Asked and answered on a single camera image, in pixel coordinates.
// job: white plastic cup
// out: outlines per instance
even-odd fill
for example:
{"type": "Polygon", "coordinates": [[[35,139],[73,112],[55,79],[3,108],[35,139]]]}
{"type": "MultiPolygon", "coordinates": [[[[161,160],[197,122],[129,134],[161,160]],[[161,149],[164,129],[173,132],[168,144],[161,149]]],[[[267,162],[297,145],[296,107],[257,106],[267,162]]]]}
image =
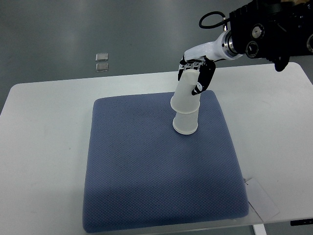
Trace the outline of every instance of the white plastic cup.
{"type": "Polygon", "coordinates": [[[199,77],[197,70],[185,70],[171,99],[171,107],[181,114],[190,114],[200,107],[200,94],[192,95],[199,77]]]}
{"type": "Polygon", "coordinates": [[[183,135],[190,135],[198,128],[198,113],[199,109],[190,114],[176,113],[173,120],[174,129],[183,135]]]}

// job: blue fabric pad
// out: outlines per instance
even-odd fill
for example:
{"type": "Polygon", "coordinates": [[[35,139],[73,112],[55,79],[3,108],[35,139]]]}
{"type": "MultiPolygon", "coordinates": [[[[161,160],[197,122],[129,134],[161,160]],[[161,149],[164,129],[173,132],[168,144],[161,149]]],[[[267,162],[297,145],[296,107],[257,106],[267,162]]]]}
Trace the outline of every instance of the blue fabric pad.
{"type": "Polygon", "coordinates": [[[189,136],[172,126],[172,96],[95,101],[83,206],[86,232],[248,214],[244,181],[215,94],[201,94],[199,127],[189,136]]]}

